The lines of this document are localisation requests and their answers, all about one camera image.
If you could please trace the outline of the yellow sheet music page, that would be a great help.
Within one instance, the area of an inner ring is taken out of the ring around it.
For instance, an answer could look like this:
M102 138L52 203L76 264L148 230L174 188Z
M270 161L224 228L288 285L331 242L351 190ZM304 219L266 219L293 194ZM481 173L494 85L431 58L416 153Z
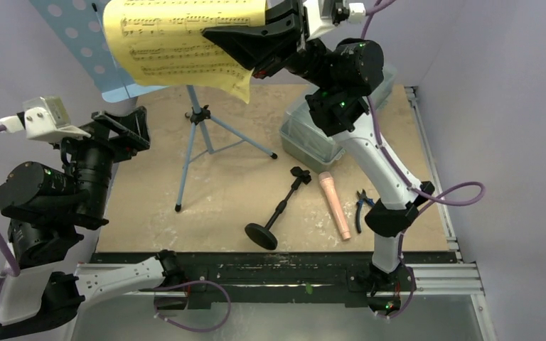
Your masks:
M138 85L213 87L248 103L251 71L202 32L262 26L266 9L266 1L110 1L102 22L110 52Z

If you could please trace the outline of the light blue music stand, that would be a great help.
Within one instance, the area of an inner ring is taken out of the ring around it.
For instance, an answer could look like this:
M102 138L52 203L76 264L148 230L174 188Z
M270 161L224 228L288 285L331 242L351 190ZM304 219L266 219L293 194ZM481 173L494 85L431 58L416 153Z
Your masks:
M102 15L107 3L107 1L43 0L30 2L92 78L104 101L117 103L160 90L160 87L157 86L143 87L137 85L128 72L123 71L112 56L102 32ZM257 143L212 114L208 115L206 113L208 107L200 105L194 87L187 86L186 89L191 101L191 109L186 114L191 122L191 130L175 206L177 212L182 209L189 165L202 155L206 153L212 155L239 144L247 143L266 153L270 158L277 159L277 154L272 150ZM207 121L211 121L237 136L239 141L215 149L210 139L206 125Z

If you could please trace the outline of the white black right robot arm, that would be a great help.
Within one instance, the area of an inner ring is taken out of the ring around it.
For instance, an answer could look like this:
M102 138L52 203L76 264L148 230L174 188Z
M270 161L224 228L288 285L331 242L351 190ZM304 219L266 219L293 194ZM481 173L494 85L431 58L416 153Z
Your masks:
M316 86L305 97L312 121L355 159L378 192L365 221L375 235L370 278L381 289L397 282L401 234L418 217L434 186L408 172L378 127L370 96L384 79L380 45L346 38L329 49L321 37L343 22L368 23L387 6L387 1L371 7L346 1L283 1L266 10L263 23L222 24L202 32L257 79L287 70Z

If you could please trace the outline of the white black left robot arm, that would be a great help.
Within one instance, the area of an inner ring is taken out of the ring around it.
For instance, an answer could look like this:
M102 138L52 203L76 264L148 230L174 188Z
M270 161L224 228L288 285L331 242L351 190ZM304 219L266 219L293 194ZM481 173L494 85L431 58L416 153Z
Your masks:
M90 123L77 127L61 110L39 104L0 119L0 128L46 141L63 163L56 170L26 161L0 185L0 212L10 220L4 241L9 271L0 274L0 340L58 328L79 309L130 291L181 286L183 269L168 250L87 278L57 269L82 240L79 228L107 224L113 166L149 149L145 107L123 117L95 112Z

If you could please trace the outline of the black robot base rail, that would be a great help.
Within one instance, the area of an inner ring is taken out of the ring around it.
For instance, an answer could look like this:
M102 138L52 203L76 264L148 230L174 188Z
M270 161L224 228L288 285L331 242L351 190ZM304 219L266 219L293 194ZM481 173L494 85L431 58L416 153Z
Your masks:
M197 252L176 254L167 287L188 282L181 292L189 309L213 303L341 304L347 308L399 306L417 290L417 265L453 265L446 251L408 252L391 274L373 268L370 251Z

